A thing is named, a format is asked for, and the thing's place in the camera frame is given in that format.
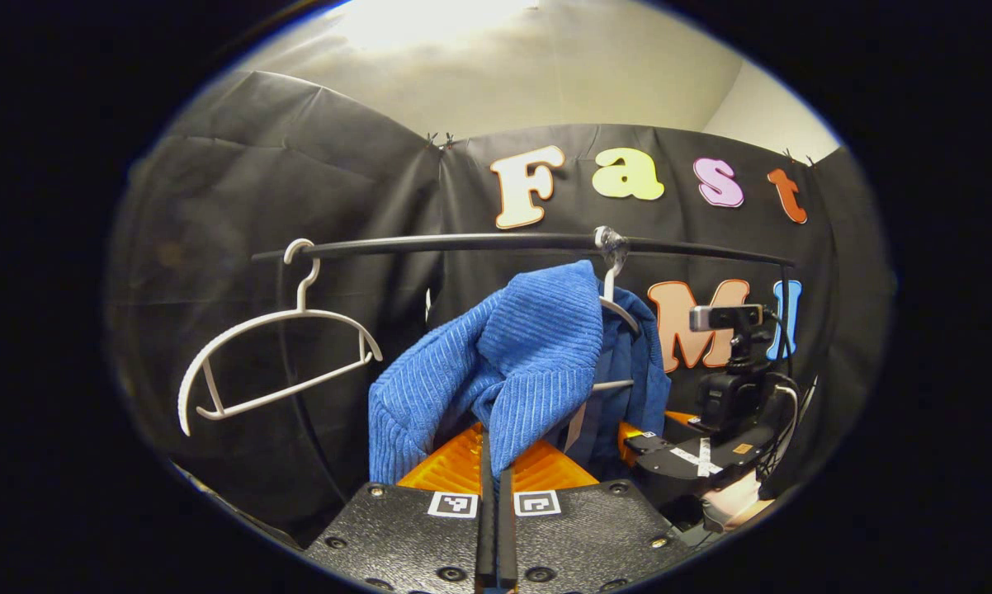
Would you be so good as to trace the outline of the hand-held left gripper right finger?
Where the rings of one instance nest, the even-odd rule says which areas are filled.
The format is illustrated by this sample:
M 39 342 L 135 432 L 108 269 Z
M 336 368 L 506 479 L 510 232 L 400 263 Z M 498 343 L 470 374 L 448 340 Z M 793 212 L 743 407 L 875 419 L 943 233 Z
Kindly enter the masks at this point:
M 599 482 L 539 442 L 501 474 L 498 581 L 514 593 L 608 593 L 695 553 L 629 480 Z

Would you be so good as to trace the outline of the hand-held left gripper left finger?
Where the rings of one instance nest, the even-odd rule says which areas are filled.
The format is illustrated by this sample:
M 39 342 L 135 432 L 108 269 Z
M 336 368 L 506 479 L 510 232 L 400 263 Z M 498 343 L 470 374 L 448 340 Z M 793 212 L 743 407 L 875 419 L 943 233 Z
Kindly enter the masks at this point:
M 453 437 L 397 483 L 367 483 L 306 558 L 371 593 L 481 593 L 495 582 L 488 432 Z

